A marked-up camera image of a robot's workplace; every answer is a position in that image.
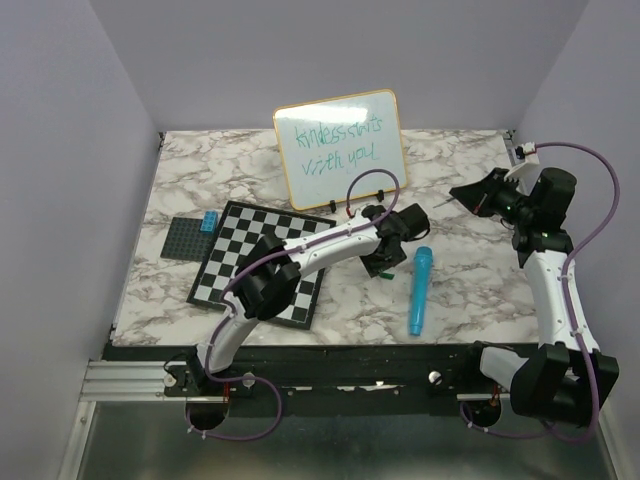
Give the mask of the white green whiteboard marker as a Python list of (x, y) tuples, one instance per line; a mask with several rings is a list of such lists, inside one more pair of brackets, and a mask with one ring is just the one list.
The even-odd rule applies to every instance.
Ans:
[(435, 205), (433, 208), (434, 208), (434, 209), (440, 208), (440, 207), (442, 207), (442, 206), (444, 206), (444, 205), (447, 205), (447, 204), (451, 203), (451, 202), (452, 202), (452, 201), (454, 201), (454, 200), (455, 200), (455, 199), (453, 199), (453, 198), (449, 198), (449, 199), (447, 199), (447, 200), (445, 200), (445, 201), (443, 201), (443, 202), (441, 202), (441, 203), (439, 203), (439, 204)]

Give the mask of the yellow framed whiteboard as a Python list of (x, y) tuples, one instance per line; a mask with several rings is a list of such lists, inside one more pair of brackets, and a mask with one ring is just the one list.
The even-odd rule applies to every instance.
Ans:
[(397, 100), (390, 89), (279, 107), (273, 123), (295, 210), (408, 184)]

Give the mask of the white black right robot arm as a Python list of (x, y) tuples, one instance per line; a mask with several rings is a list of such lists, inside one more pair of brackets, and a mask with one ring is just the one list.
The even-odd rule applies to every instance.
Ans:
[(480, 392), (495, 381), (509, 392), (515, 413), (585, 427), (611, 392), (619, 366), (602, 354), (577, 292), (577, 250), (562, 227), (576, 185), (571, 173), (549, 167), (525, 195), (508, 170), (495, 168), (450, 194), (475, 216), (497, 216), (512, 225), (512, 246), (532, 291), (539, 333), (538, 349), (529, 357), (483, 345), (479, 357), (461, 365), (462, 384)]

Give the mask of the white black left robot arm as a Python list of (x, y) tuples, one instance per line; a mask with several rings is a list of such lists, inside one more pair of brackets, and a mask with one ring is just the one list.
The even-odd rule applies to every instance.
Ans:
[(225, 315), (209, 341), (197, 347), (188, 384), (201, 395), (214, 393), (259, 323), (282, 315), (307, 319), (326, 268), (357, 258), (376, 277), (404, 262), (404, 244), (429, 231), (418, 204), (400, 211), (368, 205), (336, 224), (230, 203), (188, 296), (189, 303), (216, 305)]

